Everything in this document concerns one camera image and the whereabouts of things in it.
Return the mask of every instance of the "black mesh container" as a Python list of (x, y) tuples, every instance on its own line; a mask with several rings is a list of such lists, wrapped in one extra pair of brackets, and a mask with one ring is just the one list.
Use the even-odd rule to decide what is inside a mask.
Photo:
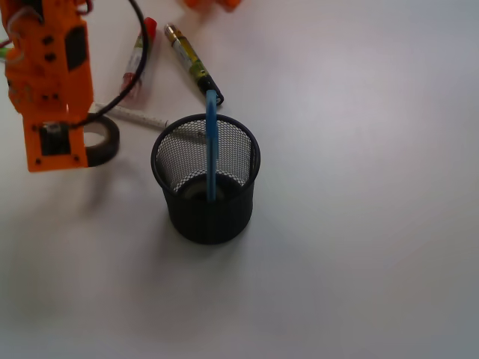
[(232, 118), (218, 115), (219, 160), (216, 202), (207, 202), (206, 115), (171, 124), (151, 153), (153, 174), (163, 189), (171, 222), (187, 239), (204, 245), (232, 240), (253, 211), (260, 148), (253, 134)]

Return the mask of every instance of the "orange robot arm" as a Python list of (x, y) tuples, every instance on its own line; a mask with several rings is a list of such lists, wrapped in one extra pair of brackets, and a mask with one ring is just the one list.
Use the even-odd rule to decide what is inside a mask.
[[(185, 3), (190, 7), (197, 6), (201, 0), (185, 0)], [(226, 5), (227, 7), (235, 8), (241, 2), (241, 0), (218, 0), (218, 2)]]
[(7, 53), (9, 97), (23, 116), (31, 172), (88, 166), (83, 128), (94, 99), (85, 0), (0, 0), (14, 48)]

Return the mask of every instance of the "white table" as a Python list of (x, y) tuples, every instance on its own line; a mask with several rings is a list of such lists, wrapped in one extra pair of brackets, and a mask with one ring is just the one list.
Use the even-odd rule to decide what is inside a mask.
[[(222, 113), (256, 135), (251, 223), (219, 248), (177, 235), (150, 170), (158, 133), (127, 123), (109, 164), (29, 174), (1, 81), (0, 357), (477, 358), (479, 2), (139, 3), (177, 23)], [(95, 5), (106, 102), (138, 24), (126, 1)], [(160, 37), (143, 109), (201, 112)]]

